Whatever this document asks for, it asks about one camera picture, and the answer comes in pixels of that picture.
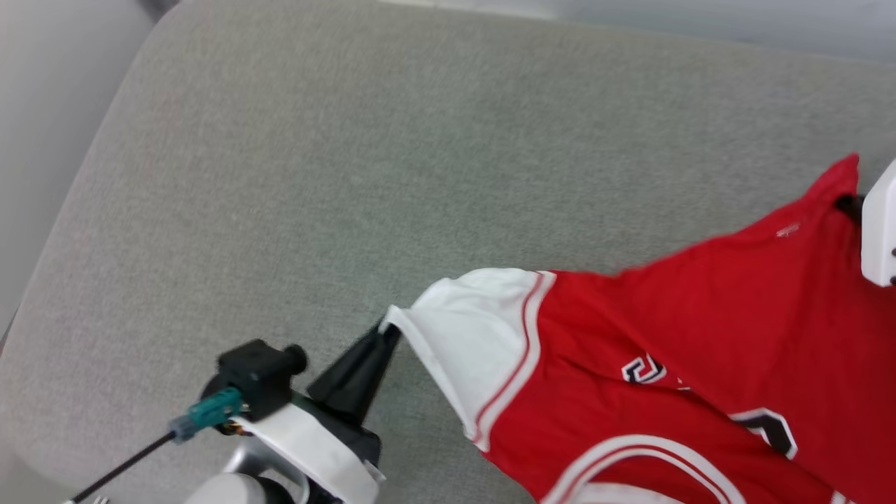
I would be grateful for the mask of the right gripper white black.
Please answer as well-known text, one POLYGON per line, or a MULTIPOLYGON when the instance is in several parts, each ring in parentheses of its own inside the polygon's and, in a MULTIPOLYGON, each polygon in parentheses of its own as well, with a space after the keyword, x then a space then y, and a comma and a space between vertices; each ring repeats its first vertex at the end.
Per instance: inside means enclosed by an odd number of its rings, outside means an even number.
POLYGON ((895 162, 891 162, 866 195, 842 195, 836 208, 861 226, 861 272, 880 287, 895 277, 895 162))

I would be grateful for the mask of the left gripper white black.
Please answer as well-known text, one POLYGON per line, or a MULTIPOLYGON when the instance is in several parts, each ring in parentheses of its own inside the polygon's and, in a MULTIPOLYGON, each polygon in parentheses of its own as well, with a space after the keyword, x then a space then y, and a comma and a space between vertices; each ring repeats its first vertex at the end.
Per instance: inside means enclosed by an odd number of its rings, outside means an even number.
POLYGON ((297 395, 259 421, 234 416, 242 438, 231 471, 259 478, 275 473, 292 485, 297 503, 375 503, 385 481, 383 443, 362 426, 377 397, 401 331, 375 326, 307 387, 324 405, 346 405, 346 420, 297 395))

